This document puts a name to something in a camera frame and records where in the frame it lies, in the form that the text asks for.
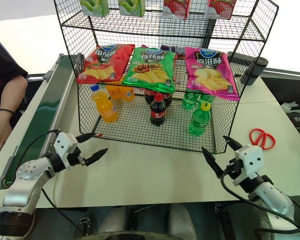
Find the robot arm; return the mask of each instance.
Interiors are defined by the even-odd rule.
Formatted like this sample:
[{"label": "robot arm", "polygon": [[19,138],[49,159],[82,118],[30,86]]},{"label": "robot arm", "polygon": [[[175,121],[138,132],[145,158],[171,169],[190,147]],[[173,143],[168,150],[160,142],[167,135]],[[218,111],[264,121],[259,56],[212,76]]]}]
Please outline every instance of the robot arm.
[{"label": "robot arm", "polygon": [[107,148],[102,149],[88,159],[80,156],[78,142],[93,136],[89,133],[76,138],[60,132],[53,145],[56,154],[27,161],[18,168],[0,207],[0,240],[22,240],[29,234],[41,190],[56,173],[77,164],[89,166],[107,152]]},{"label": "robot arm", "polygon": [[[264,240],[300,240],[300,227],[297,229],[295,226],[295,209],[292,200],[277,189],[270,178],[258,174],[258,171],[264,165],[262,149],[258,146],[242,146],[227,136],[224,136],[224,138],[235,151],[235,158],[229,161],[230,164],[225,171],[220,168],[209,151],[202,148],[202,152],[217,177],[221,178],[222,186],[238,199],[255,207],[262,227],[262,229],[257,229],[256,232],[262,233],[262,239]],[[226,175],[233,179],[235,186],[242,187],[248,194],[250,201],[232,192],[225,185],[224,177]]]}]

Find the white wall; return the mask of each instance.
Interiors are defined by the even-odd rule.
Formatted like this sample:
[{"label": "white wall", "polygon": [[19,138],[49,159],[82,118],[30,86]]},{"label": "white wall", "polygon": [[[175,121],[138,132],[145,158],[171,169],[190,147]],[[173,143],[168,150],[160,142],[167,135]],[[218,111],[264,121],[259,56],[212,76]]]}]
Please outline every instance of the white wall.
[{"label": "white wall", "polygon": [[[300,0],[276,1],[279,13],[262,57],[269,68],[300,72]],[[67,53],[53,0],[0,0],[0,41],[29,73],[47,72]]]}]

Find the red chip bag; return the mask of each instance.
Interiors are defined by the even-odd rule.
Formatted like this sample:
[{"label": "red chip bag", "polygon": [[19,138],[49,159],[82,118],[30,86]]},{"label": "red chip bag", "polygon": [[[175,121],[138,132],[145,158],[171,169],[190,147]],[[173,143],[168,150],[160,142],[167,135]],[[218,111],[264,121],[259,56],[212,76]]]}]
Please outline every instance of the red chip bag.
[{"label": "red chip bag", "polygon": [[135,48],[133,44],[97,46],[85,58],[83,72],[76,78],[78,84],[119,81],[125,72],[129,58]]}]

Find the green snack box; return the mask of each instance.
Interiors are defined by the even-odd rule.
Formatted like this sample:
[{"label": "green snack box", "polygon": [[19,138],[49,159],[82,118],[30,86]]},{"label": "green snack box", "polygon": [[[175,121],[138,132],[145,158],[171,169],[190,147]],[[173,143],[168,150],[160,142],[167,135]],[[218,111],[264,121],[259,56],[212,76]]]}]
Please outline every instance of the green snack box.
[{"label": "green snack box", "polygon": [[105,17],[109,13],[108,0],[80,0],[84,15]]},{"label": "green snack box", "polygon": [[142,17],[146,11],[145,0],[118,0],[121,15]]},{"label": "green snack box", "polygon": [[122,84],[162,93],[174,93],[175,55],[175,52],[157,48],[135,48],[129,71]]}]

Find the person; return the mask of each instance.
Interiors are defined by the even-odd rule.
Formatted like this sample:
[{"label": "person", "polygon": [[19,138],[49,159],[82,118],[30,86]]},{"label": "person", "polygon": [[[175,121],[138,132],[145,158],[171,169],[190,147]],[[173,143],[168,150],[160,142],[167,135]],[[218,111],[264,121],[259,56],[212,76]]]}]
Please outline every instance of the person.
[{"label": "person", "polygon": [[27,75],[13,60],[0,54],[0,151],[26,109]]}]

